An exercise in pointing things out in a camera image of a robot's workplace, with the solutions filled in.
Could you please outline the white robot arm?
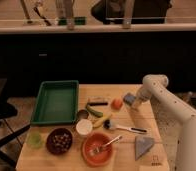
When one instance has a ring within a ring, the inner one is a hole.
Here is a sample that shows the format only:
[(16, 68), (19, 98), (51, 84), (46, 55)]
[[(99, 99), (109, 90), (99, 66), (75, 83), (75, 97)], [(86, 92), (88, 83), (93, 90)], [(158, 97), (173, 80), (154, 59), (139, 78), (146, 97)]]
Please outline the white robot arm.
[(196, 171), (196, 109), (171, 93), (166, 75), (148, 74), (131, 107), (137, 109), (152, 96), (157, 98), (182, 125), (178, 138), (175, 171)]

